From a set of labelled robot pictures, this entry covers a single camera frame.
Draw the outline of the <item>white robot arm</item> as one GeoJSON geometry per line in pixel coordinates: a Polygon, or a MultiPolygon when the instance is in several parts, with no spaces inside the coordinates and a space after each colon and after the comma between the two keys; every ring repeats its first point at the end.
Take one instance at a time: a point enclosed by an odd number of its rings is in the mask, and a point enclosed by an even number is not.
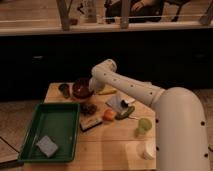
{"type": "Polygon", "coordinates": [[[89,87],[98,92],[106,84],[126,93],[156,113],[156,170],[210,171],[203,105],[190,90],[163,89],[116,73],[114,60],[95,65],[89,87]]]}

